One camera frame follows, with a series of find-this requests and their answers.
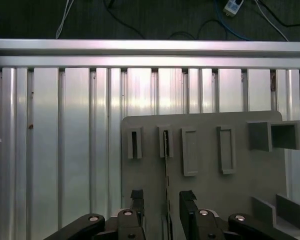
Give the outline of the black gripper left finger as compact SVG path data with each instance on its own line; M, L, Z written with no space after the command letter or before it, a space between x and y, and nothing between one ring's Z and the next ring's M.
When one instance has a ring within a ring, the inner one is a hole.
M131 192L130 208L105 219L96 213L85 214L49 236L50 240L144 240L144 192Z

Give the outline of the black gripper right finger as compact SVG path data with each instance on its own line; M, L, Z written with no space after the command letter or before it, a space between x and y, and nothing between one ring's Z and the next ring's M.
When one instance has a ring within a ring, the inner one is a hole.
M198 208L191 190L179 193L179 218L188 240L295 240L300 237L300 203L276 194L275 204L243 195L213 198Z

